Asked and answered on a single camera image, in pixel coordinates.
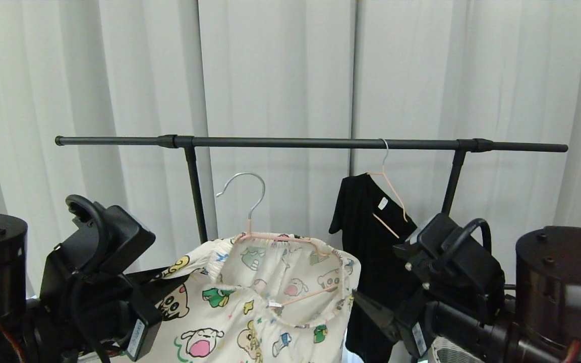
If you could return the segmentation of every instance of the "black garment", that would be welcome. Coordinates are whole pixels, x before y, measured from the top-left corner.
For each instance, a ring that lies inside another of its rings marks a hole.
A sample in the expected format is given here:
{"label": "black garment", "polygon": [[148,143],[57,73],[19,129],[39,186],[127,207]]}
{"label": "black garment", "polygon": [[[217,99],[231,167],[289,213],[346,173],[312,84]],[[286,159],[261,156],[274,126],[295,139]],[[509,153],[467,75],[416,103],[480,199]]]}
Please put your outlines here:
{"label": "black garment", "polygon": [[[400,239],[389,232],[376,214]],[[329,233],[342,230],[342,247],[360,260],[362,271],[358,291],[390,309],[396,309],[421,285],[405,270],[392,246],[403,243],[417,229],[403,209],[368,174],[342,179]],[[388,361],[393,344],[357,306],[353,305],[346,333],[346,348],[364,361]]]}

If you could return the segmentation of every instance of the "white garment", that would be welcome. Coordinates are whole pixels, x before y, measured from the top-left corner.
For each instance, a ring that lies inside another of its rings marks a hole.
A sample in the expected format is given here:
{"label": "white garment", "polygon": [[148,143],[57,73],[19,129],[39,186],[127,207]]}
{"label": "white garment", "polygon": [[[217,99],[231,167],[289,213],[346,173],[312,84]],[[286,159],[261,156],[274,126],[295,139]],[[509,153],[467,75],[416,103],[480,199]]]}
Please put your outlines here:
{"label": "white garment", "polygon": [[190,277],[159,303],[164,321],[145,360],[341,361],[360,262],[318,239],[326,256],[311,244],[248,239],[235,246],[235,239],[208,241],[163,272]]}

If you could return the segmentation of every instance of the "metal hanger hook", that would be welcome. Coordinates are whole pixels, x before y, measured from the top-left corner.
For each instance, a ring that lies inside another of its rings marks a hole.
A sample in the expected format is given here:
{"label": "metal hanger hook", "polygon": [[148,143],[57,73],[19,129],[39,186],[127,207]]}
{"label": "metal hanger hook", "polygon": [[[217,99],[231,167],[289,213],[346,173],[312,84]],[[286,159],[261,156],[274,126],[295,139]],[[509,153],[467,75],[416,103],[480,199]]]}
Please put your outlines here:
{"label": "metal hanger hook", "polygon": [[220,191],[219,193],[216,193],[216,195],[214,195],[214,196],[216,196],[218,198],[219,196],[223,195],[223,193],[225,193],[225,189],[227,189],[228,186],[230,185],[230,182],[232,182],[232,180],[235,180],[236,177],[241,176],[241,175],[253,175],[257,179],[259,179],[259,181],[261,182],[261,197],[252,206],[251,211],[248,213],[248,219],[249,220],[252,220],[252,212],[261,203],[261,201],[263,200],[263,196],[266,194],[266,182],[263,181],[263,178],[260,177],[258,174],[255,174],[253,172],[238,172],[237,174],[233,175],[230,179],[228,179],[228,181],[225,182],[225,185],[223,186],[223,191]]}
{"label": "metal hanger hook", "polygon": [[387,160],[387,156],[389,156],[389,144],[387,143],[387,140],[381,138],[380,140],[382,140],[385,143],[385,147],[387,147],[387,152],[385,152],[385,158],[382,159],[382,167],[383,170],[385,170],[385,160]]}

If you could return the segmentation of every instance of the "hanger bar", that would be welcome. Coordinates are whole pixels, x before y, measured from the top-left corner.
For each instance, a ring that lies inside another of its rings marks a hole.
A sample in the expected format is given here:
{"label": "hanger bar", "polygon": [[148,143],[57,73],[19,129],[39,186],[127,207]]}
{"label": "hanger bar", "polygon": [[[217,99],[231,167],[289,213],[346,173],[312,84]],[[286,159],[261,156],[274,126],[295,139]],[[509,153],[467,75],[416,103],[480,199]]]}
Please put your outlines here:
{"label": "hanger bar", "polygon": [[[162,135],[145,138],[128,137],[67,137],[57,136],[62,145],[155,145],[168,148],[186,147],[279,147],[311,149],[385,149],[379,139],[318,139],[318,138],[206,138]],[[387,140],[390,149],[403,150],[463,150],[483,152],[538,151],[566,152],[567,145],[553,143],[493,142],[486,139],[459,140]]]}

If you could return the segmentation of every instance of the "white mesh object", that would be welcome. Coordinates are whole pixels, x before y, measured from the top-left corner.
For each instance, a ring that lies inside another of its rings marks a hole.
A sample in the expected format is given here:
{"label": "white mesh object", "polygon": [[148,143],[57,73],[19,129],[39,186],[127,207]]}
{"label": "white mesh object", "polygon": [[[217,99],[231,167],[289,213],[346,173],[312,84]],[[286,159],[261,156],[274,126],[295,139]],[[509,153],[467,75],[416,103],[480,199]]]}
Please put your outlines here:
{"label": "white mesh object", "polygon": [[482,363],[479,358],[442,336],[436,338],[432,343],[428,358],[430,362],[435,363]]}

